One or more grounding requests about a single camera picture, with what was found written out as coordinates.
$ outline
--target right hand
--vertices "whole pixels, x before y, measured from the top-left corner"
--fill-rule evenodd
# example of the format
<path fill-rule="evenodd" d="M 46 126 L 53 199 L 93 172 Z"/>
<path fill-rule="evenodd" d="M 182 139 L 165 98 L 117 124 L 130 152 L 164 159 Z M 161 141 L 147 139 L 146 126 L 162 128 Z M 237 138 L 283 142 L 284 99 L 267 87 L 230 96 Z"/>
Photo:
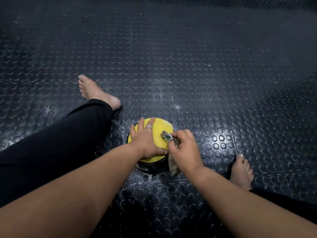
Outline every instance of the right hand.
<path fill-rule="evenodd" d="M 200 158 L 198 144 L 189 129 L 179 130 L 172 133 L 173 137 L 179 138 L 180 146 L 177 148 L 174 141 L 168 143 L 168 151 L 174 158 L 177 167 L 187 176 L 197 168 L 203 167 Z"/>

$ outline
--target left hand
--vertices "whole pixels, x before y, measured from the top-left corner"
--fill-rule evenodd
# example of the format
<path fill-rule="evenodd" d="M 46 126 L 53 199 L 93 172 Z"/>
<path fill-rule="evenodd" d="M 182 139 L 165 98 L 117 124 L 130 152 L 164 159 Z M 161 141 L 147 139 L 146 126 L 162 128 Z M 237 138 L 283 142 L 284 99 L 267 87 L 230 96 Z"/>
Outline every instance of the left hand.
<path fill-rule="evenodd" d="M 151 118 L 147 126 L 153 127 L 155 118 Z M 144 129 L 144 118 L 141 118 L 138 124 L 137 132 L 134 125 L 130 127 L 130 136 L 132 138 L 130 144 L 137 147 L 140 152 L 141 159 L 149 159 L 155 155 L 167 155 L 168 151 L 164 148 L 159 148 L 154 144 L 152 129 Z"/>

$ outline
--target hand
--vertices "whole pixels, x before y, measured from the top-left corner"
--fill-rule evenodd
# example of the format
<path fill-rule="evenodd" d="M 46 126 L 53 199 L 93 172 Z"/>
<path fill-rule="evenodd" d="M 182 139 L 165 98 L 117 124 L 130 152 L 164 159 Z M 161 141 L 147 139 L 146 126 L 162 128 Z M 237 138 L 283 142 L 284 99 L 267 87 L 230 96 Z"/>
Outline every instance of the hand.
<path fill-rule="evenodd" d="M 177 167 L 187 176 L 197 168 L 203 167 L 203 161 L 200 158 L 200 153 L 196 139 L 189 129 L 179 130 L 172 133 L 173 137 L 179 138 L 180 146 L 177 148 L 174 141 L 168 143 L 168 150 L 173 156 Z"/>
<path fill-rule="evenodd" d="M 155 118 L 151 118 L 146 125 L 153 127 Z M 140 152 L 141 159 L 149 159 L 155 155 L 167 155 L 168 151 L 159 148 L 154 144 L 152 129 L 144 129 L 144 118 L 141 118 L 138 124 L 137 132 L 134 125 L 130 127 L 130 136 L 132 138 L 130 144 L 137 147 Z"/>

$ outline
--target forearm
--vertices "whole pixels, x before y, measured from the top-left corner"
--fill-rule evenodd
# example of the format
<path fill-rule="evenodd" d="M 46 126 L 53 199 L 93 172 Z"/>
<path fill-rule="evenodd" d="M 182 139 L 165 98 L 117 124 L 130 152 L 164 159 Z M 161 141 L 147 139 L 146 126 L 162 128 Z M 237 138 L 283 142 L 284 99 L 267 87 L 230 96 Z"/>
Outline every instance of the forearm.
<path fill-rule="evenodd" d="M 315 224 L 241 189 L 207 167 L 186 176 L 236 237 L 314 237 L 317 233 Z"/>
<path fill-rule="evenodd" d="M 139 159 L 134 146 L 119 146 L 4 206 L 3 236 L 88 237 Z"/>

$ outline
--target leg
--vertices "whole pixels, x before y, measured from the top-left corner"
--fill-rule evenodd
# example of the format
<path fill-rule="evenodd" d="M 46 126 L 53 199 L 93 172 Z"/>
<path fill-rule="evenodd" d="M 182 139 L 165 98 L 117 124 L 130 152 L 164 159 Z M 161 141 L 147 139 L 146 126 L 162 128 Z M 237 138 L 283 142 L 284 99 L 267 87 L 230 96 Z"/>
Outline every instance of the leg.
<path fill-rule="evenodd" d="M 79 85 L 87 103 L 0 152 L 0 207 L 96 158 L 121 104 L 85 76 Z"/>
<path fill-rule="evenodd" d="M 236 156 L 236 162 L 232 166 L 230 181 L 240 186 L 245 190 L 261 196 L 264 199 L 271 201 L 278 206 L 289 210 L 317 224 L 317 205 L 309 204 L 304 201 L 293 200 L 287 196 L 276 194 L 273 192 L 266 191 L 264 189 L 251 188 L 251 182 L 253 180 L 253 171 L 250 169 L 250 164 L 242 155 Z"/>

